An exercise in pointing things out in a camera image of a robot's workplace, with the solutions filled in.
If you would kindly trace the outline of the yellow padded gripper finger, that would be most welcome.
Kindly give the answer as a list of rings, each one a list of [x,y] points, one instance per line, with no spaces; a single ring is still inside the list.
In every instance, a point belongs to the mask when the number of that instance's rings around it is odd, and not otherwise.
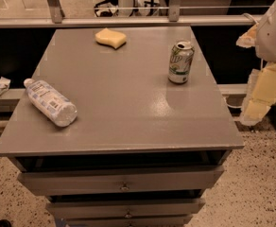
[[[261,122],[276,103],[276,63],[269,62],[262,70],[253,69],[248,80],[239,121],[245,126]]]
[[[254,47],[257,27],[257,24],[252,26],[247,32],[245,32],[237,39],[236,44],[244,48]]]

